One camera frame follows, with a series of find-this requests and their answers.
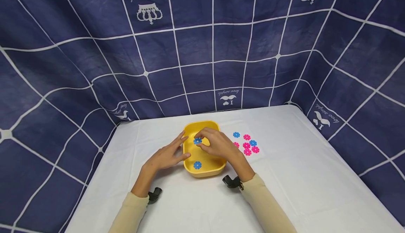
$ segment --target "wrist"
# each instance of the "wrist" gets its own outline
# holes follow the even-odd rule
[[[147,161],[145,164],[143,164],[142,168],[141,168],[141,172],[145,172],[145,173],[152,174],[152,175],[155,175],[158,171],[159,171],[159,167],[156,164],[149,162],[149,161]]]
[[[245,155],[241,151],[237,151],[233,153],[229,158],[227,159],[230,165],[233,167],[234,165],[240,164],[243,161],[246,161]]]
[[[239,151],[236,155],[234,155],[229,163],[235,170],[240,181],[247,182],[254,177],[255,172],[251,168],[249,162],[246,160],[245,155],[242,152]]]

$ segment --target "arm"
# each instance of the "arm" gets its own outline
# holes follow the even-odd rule
[[[142,166],[138,179],[131,192],[127,194],[122,207],[112,223],[109,233],[134,233],[146,212],[149,202],[149,188],[155,177],[156,170],[147,165]]]
[[[231,159],[230,164],[242,182],[242,196],[250,204],[264,232],[296,233],[290,219],[267,189],[263,180],[253,172],[245,156],[239,153]]]
[[[189,158],[190,153],[175,157],[174,153],[188,137],[183,137],[184,131],[169,145],[158,150],[142,166],[138,179],[131,192],[127,194],[122,207],[112,223],[109,233],[134,233],[146,212],[149,202],[148,192],[156,173],[160,169],[170,168]]]
[[[293,224],[271,195],[263,180],[255,174],[245,156],[222,132],[205,127],[195,138],[206,137],[210,146],[197,144],[205,152],[226,159],[243,185],[242,196],[252,207],[266,233],[296,233]]]

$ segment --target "table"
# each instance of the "table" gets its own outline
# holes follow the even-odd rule
[[[248,161],[298,232],[405,232],[291,105],[120,124],[66,232],[107,232],[143,163],[186,124],[203,120],[216,121],[229,137],[240,132],[256,140],[260,152]],[[242,137],[232,141],[243,142]],[[226,175],[236,176],[229,164],[207,179],[191,177],[183,164],[160,172],[151,190],[160,187],[163,193],[148,206],[138,232],[263,232],[239,190],[221,181]]]

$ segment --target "beige sleeve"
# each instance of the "beige sleeve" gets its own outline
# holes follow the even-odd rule
[[[122,207],[112,222],[109,233],[135,233],[139,223],[146,212],[149,196],[139,198],[133,193],[128,193]]]
[[[243,183],[243,197],[252,207],[266,233],[296,233],[293,224],[258,174]]]

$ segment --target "navy blue backdrop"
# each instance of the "navy blue backdrop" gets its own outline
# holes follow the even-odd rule
[[[293,104],[405,225],[403,0],[0,0],[0,232],[63,232],[120,121]]]

